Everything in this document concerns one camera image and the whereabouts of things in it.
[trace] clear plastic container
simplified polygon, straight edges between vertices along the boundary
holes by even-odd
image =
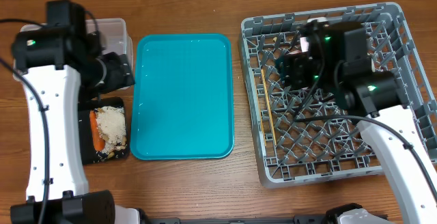
[[[96,30],[93,20],[86,20],[87,32]],[[130,67],[133,71],[134,53],[132,49],[132,39],[128,35],[126,22],[121,18],[97,19],[98,29],[102,34],[103,54],[114,52],[118,55],[126,54]],[[31,31],[38,29],[35,25],[25,25],[21,31]]]

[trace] teal tray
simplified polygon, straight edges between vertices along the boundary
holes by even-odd
[[[130,149],[141,160],[224,158],[234,148],[231,43],[151,35],[137,49]]]

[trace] carrot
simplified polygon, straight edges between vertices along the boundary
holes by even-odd
[[[91,134],[93,135],[94,149],[100,152],[104,148],[104,140],[100,137],[97,127],[97,119],[94,111],[89,112],[89,121],[91,123]]]

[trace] green led light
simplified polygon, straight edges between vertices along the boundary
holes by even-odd
[[[27,46],[33,46],[36,43],[35,40],[28,40],[27,41]]]
[[[370,85],[370,86],[367,86],[367,89],[369,89],[369,91],[373,91],[373,90],[375,90],[376,89],[376,86],[374,86],[374,85]]]

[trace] plastic tray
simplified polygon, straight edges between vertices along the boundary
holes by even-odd
[[[360,139],[358,129],[350,121],[338,119],[323,126],[305,126],[302,123],[291,125],[289,120],[279,119],[284,118],[282,114],[289,106],[297,107],[302,102],[307,89],[283,88],[274,61],[288,53],[298,26],[304,25],[309,18],[321,16],[330,23],[358,21],[363,24],[376,68],[395,73],[399,84],[404,86],[416,115],[420,137],[435,163],[437,103],[399,5],[378,3],[258,16],[243,20],[239,43],[261,183],[275,188],[383,173],[375,154]],[[261,69],[266,76],[265,83]],[[265,92],[270,100],[271,119]],[[327,95],[317,90],[315,97],[321,100]],[[317,112],[322,115],[345,113],[334,102],[322,104],[314,100],[303,111],[307,117]],[[273,132],[277,146],[274,145]]]
[[[126,149],[123,150],[114,150],[114,157],[107,159],[105,155],[101,154],[100,152],[97,152],[94,149],[93,145],[93,137],[91,133],[91,123],[89,121],[89,112],[91,110],[105,107],[105,106],[111,106],[115,108],[123,108],[124,109],[124,103],[123,100],[119,97],[112,97],[112,98],[104,98],[100,101],[98,100],[90,100],[85,103],[79,104],[78,107],[78,120],[79,120],[79,142],[81,144],[81,159],[83,165],[88,165],[90,163],[101,163],[107,160],[115,160],[115,159],[121,159],[121,158],[127,158],[129,156],[129,136],[126,133]]]
[[[134,156],[223,158],[232,151],[232,57],[225,36],[147,36],[138,45],[136,65]]]

